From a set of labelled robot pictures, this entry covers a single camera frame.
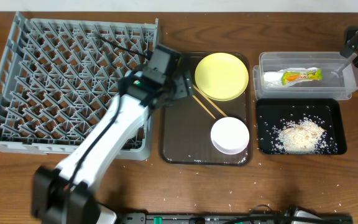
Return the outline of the white plate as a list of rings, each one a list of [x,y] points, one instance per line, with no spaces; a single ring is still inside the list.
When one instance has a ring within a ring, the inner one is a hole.
[[[225,117],[217,120],[210,132],[213,146],[223,154],[242,152],[250,142],[250,132],[241,120]]]

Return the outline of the green snack wrapper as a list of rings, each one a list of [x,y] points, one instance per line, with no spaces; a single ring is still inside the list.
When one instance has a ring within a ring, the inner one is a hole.
[[[265,86],[282,88],[302,82],[320,81],[323,79],[323,74],[322,69],[316,67],[286,68],[277,72],[265,72],[262,77]]]

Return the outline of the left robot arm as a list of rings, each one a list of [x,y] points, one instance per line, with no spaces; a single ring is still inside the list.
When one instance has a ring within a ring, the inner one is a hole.
[[[193,94],[187,56],[158,44],[145,65],[118,81],[102,119],[68,157],[32,181],[31,215],[42,223],[116,223],[117,214],[94,197],[105,172],[151,114]]]

